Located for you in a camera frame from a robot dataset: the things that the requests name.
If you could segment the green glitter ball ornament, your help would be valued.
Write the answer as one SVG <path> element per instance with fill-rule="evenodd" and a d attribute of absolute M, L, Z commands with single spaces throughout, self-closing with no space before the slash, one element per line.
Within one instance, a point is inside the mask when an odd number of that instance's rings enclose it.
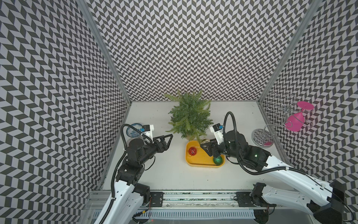
<path fill-rule="evenodd" d="M 216 166 L 221 166 L 224 162 L 223 158 L 221 156 L 214 157 L 213 162 Z"/>

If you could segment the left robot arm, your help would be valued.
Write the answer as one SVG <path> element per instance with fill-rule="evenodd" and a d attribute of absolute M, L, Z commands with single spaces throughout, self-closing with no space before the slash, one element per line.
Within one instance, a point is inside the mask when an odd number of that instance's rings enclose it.
<path fill-rule="evenodd" d="M 124 153 L 115 166 L 111 178 L 111 194 L 102 208 L 97 224 L 128 224 L 151 208 L 150 187 L 139 183 L 145 163 L 170 147 L 172 134 L 153 137 L 153 125 L 137 129 L 129 124 L 120 128 Z"/>

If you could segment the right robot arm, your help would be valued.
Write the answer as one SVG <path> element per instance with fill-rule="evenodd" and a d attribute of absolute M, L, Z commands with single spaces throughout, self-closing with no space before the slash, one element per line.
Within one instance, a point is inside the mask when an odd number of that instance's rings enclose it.
<path fill-rule="evenodd" d="M 283 205 L 312 215 L 321 224 L 342 224 L 345 209 L 346 186 L 338 181 L 332 183 L 317 179 L 298 170 L 272 155 L 269 151 L 249 145 L 243 134 L 237 131 L 234 114 L 228 112 L 234 129 L 226 131 L 226 124 L 210 128 L 215 138 L 202 143 L 201 148 L 209 156 L 233 157 L 250 175 L 269 174 L 293 190 L 256 183 L 249 198 L 254 206 Z"/>

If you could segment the red glitter ball ornament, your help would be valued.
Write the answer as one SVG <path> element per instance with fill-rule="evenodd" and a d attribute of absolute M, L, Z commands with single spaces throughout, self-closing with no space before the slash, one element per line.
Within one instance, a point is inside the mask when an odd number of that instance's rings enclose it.
<path fill-rule="evenodd" d="M 188 150 L 188 154 L 190 156 L 195 156 L 197 154 L 197 148 L 196 147 L 190 147 Z"/>

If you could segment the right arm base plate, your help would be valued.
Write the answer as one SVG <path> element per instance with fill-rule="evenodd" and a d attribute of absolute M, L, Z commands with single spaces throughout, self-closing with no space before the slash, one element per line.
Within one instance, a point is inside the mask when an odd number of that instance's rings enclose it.
<path fill-rule="evenodd" d="M 270 204 L 264 201 L 262 196 L 251 195 L 251 192 L 236 192 L 234 200 L 238 203 L 239 207 L 257 207 L 257 208 L 275 208 L 276 204 Z"/>

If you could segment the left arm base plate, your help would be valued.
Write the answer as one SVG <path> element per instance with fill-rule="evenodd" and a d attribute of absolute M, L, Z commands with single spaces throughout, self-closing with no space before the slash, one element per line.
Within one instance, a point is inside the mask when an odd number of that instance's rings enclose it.
<path fill-rule="evenodd" d="M 163 205 L 164 192 L 149 192 L 143 196 L 143 207 L 157 208 Z"/>

